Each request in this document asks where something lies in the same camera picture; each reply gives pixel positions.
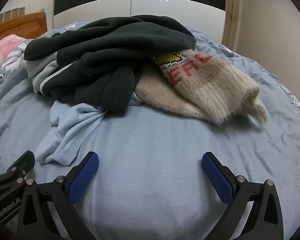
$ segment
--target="black fleece fabric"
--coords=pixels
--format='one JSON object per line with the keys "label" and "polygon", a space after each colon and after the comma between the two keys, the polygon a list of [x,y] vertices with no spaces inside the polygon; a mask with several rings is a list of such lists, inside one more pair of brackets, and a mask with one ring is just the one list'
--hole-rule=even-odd
{"label": "black fleece fabric", "polygon": [[38,60],[57,51],[59,67],[45,79],[43,95],[124,114],[142,74],[142,62],[161,53],[194,49],[195,43],[194,36],[169,17],[111,17],[33,40],[24,59]]}

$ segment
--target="pink blanket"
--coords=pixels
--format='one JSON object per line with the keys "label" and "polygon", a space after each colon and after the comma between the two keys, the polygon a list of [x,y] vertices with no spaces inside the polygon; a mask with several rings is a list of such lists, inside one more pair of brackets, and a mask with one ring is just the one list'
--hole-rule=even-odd
{"label": "pink blanket", "polygon": [[0,40],[0,66],[7,55],[24,40],[25,38],[18,37],[14,34]]}

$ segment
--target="beige fuzzy sweater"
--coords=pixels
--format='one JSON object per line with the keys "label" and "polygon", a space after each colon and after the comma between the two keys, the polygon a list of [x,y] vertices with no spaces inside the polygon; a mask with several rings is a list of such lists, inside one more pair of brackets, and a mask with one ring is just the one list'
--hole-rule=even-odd
{"label": "beige fuzzy sweater", "polygon": [[136,86],[138,98],[158,109],[221,125],[235,115],[265,122],[259,86],[221,57],[185,50],[154,57]]}

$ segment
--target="red letter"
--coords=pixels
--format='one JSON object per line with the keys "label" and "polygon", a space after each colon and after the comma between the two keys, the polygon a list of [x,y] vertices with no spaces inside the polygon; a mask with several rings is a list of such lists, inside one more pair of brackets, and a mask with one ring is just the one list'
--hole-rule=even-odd
{"label": "red letter", "polygon": [[190,73],[190,69],[195,69],[196,71],[199,70],[199,67],[191,60],[189,62],[186,62],[184,63],[182,66],[181,66],[182,70],[186,73],[186,75],[188,77],[191,77],[192,74]]}
{"label": "red letter", "polygon": [[168,78],[170,79],[171,83],[176,85],[178,84],[181,80],[182,77],[179,77],[176,79],[176,76],[178,76],[179,72],[174,73],[175,71],[177,71],[179,69],[179,66],[175,66],[172,69],[170,69],[167,73]]}
{"label": "red letter", "polygon": [[198,54],[194,55],[194,58],[196,60],[199,60],[201,63],[207,63],[210,59],[213,58],[213,56],[201,57],[201,54],[198,53]]}

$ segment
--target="silver bolt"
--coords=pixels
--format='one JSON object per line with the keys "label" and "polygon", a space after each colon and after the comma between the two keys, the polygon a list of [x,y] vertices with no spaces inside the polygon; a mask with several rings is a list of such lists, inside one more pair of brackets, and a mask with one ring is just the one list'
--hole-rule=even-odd
{"label": "silver bolt", "polygon": [[33,179],[28,179],[27,180],[27,185],[31,186],[33,184]]}
{"label": "silver bolt", "polygon": [[18,184],[20,184],[20,183],[22,183],[22,182],[23,182],[23,178],[17,179],[17,183],[18,183]]}
{"label": "silver bolt", "polygon": [[274,183],[273,183],[272,180],[268,179],[268,180],[267,180],[267,184],[268,184],[269,186],[273,186]]}
{"label": "silver bolt", "polygon": [[64,179],[65,179],[65,176],[58,176],[58,177],[56,177],[56,182],[63,182],[64,181]]}
{"label": "silver bolt", "polygon": [[244,176],[241,176],[241,175],[237,177],[237,180],[238,180],[239,182],[245,182],[245,181],[246,181],[245,177],[244,177]]}

